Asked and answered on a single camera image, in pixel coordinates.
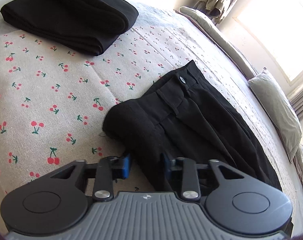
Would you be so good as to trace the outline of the black pants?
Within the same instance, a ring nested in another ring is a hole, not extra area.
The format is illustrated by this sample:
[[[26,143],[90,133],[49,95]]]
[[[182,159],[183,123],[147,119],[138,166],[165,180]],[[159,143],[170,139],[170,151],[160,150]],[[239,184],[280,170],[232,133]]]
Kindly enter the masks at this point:
[[[252,130],[194,61],[167,73],[140,98],[113,106],[103,131],[124,146],[158,191],[165,188],[162,155],[198,164],[217,159],[281,187]]]

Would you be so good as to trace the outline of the cherry print bed sheet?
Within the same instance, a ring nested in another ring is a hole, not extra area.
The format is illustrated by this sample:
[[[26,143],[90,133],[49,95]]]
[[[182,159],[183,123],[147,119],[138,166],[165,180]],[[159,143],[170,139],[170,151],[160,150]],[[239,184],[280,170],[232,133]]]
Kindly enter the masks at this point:
[[[0,9],[10,1],[0,0]],[[296,168],[234,63],[184,16],[137,8],[135,25],[98,57],[11,27],[0,13],[0,201],[74,159],[118,154],[102,132],[107,111],[194,61],[252,129],[294,210],[302,211]]]

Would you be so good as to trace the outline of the grey pillow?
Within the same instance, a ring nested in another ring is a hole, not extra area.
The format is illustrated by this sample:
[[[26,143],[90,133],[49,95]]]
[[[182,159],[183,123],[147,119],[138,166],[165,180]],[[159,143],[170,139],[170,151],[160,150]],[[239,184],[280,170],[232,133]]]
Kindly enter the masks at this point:
[[[248,84],[277,128],[289,161],[293,161],[302,138],[302,129],[282,88],[267,68],[250,79]]]

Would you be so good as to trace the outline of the grey window curtain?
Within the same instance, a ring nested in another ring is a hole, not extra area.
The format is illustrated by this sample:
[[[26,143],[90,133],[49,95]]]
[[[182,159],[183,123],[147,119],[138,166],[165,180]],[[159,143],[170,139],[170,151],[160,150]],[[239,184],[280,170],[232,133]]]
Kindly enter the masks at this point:
[[[303,82],[287,95],[294,112],[299,119],[303,118]]]

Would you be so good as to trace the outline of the folded black garment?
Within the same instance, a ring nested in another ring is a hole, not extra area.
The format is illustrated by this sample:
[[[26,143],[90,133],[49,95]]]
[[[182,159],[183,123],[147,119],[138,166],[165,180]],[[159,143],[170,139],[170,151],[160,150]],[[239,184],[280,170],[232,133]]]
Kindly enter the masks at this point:
[[[0,10],[16,28],[98,56],[136,22],[125,0],[13,0]]]

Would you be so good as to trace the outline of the folded grey-green quilt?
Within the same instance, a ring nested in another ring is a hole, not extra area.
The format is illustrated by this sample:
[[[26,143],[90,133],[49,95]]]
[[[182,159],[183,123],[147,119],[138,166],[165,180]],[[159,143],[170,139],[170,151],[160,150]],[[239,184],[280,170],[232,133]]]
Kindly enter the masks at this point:
[[[194,24],[209,40],[233,62],[247,80],[258,75],[258,71],[246,57],[223,35],[214,23],[202,12],[189,7],[179,7],[174,10]]]

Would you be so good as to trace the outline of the window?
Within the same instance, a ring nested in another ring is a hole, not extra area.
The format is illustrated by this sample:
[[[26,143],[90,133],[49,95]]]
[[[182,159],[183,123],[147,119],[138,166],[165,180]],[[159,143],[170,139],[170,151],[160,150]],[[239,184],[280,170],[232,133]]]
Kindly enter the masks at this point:
[[[236,21],[271,56],[289,84],[303,76],[303,0],[251,0]]]

